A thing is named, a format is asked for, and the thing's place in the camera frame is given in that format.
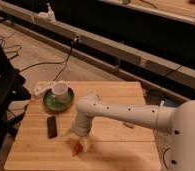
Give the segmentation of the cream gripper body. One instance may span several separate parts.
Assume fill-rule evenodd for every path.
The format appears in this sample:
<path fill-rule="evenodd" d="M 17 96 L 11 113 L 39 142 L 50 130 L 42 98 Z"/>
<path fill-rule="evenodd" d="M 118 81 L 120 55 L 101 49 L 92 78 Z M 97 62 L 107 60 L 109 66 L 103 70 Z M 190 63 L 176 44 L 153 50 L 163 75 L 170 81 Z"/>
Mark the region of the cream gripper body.
<path fill-rule="evenodd" d="M 69 138 L 71 138 L 71 135 L 76 135 L 71 129 L 68 129 L 68 131 L 65 133 L 65 138 L 68 140 Z M 77 136 L 77 141 L 79 141 L 83 147 L 82 151 L 81 152 L 88 152 L 90 147 L 91 147 L 91 139 L 90 139 L 90 136 L 85 136 L 85 137 L 80 137 L 80 136 Z"/>

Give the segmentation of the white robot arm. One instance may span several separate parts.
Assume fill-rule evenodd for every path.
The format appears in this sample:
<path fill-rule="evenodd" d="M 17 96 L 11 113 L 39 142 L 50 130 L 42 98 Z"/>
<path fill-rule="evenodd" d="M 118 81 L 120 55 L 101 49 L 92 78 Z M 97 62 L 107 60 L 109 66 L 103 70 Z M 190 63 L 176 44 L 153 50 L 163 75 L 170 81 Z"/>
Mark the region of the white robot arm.
<path fill-rule="evenodd" d="M 90 93 L 78 100 L 76 112 L 70 131 L 79 137 L 89 135 L 95 117 L 171 134 L 169 171 L 195 171 L 195 100 L 178 107 L 116 104 Z"/>

